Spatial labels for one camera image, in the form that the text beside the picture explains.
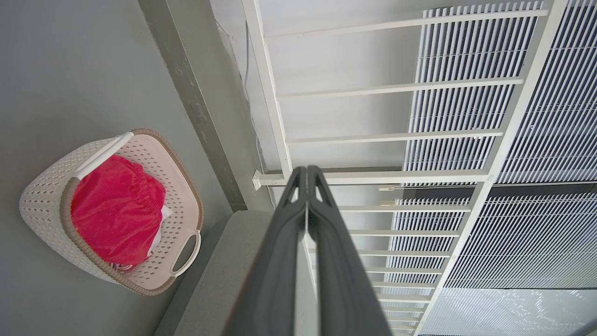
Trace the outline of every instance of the laundry basket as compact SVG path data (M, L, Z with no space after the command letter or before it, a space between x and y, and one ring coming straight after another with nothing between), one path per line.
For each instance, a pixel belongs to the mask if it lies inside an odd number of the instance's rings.
M81 179L113 154L141 164L161 182L166 189L165 205L173 211L162 223L162 239L153 254L130 271L115 270L103 261L78 234L70 217L72 197ZM170 287L193 263L201 246L199 195L178 156L153 130L132 130L75 149L31 182L19 205L27 225L61 256L94 276L142 295L160 294ZM190 258L174 271L192 236L196 242Z

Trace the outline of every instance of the white handle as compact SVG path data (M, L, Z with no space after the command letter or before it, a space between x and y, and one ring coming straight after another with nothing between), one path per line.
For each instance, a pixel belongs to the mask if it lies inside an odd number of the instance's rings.
M187 260L186 263L184 265L182 265L182 267L180 267L180 269L178 271L174 271L174 266L176 265L176 262L179 260L180 254L183 252L183 249L186 246L186 243L189 241L189 239L192 236L197 236L197 239L195 240L195 248L193 250L193 253L190 254L189 260ZM170 273L172 274L172 276L178 277L179 275L183 274L184 271L186 271L190 267L190 265L195 261L195 258L197 258L197 254L199 254L200 247L201 247L201 231L197 230L196 232L192 232L187 237L187 239L184 241L184 245L180 248L179 254L176 256L176 259L174 259L172 268L170 268Z
M75 177L80 180L83 179L95 168L98 168L100 164L104 163L107 159L116 154L116 152L118 152L118 150L121 149L122 146L124 146L133 136L134 134L132 132L126 132L123 135L115 137L114 140L110 141L109 144L95 152L85 162L83 162L82 165L75 169Z

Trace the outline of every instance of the red clothing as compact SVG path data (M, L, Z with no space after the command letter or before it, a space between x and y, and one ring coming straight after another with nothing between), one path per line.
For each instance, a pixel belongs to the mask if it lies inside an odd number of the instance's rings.
M77 186L70 207L81 237L106 262L137 265L162 221L164 186L143 166L113 155Z

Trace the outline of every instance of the cable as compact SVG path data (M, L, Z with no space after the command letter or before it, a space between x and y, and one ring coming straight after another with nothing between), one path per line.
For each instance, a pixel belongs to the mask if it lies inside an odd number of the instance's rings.
M245 70L245 95L247 96L247 103L249 104L249 115L251 116L251 124L253 125L253 131L255 132L255 149L257 150L257 157L259 158L259 166L261 167L261 173L265 174L263 168L263 162L261 162L261 152L259 151L259 137L257 136L257 129L255 128L255 120L253 119L253 113L251 113L251 102L249 101L249 91L247 91L247 78L249 77L249 24L245 21L245 33L247 36L247 67ZM276 204L273 201L272 191L267 187L267 194L269 201L272 202L273 209L276 209Z

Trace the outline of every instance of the floor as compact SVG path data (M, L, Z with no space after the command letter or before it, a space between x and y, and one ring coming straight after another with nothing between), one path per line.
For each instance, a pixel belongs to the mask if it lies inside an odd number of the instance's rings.
M0 325L6 335L152 335L174 293L141 297L68 263L20 218L25 186L76 147L160 132L192 175L204 230L231 213L135 0L0 4Z

